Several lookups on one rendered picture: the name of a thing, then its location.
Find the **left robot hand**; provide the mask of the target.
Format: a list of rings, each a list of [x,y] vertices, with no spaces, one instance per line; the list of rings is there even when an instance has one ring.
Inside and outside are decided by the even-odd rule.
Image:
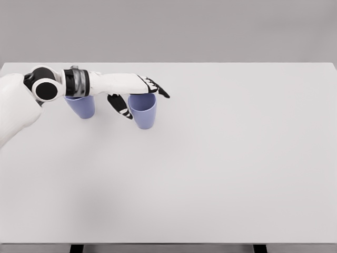
[[[133,116],[122,95],[158,93],[165,98],[170,98],[170,95],[159,84],[147,76],[134,73],[106,74],[104,81],[108,84],[107,100],[109,104],[117,113],[130,120],[133,119]]]

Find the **lavender blue cup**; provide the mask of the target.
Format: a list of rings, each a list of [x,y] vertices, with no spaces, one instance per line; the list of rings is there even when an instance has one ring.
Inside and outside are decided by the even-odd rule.
[[[128,98],[128,105],[140,129],[150,129],[154,125],[157,100],[153,93],[132,94]]]
[[[69,107],[81,118],[89,119],[95,114],[95,103],[93,96],[70,97],[65,96]]]

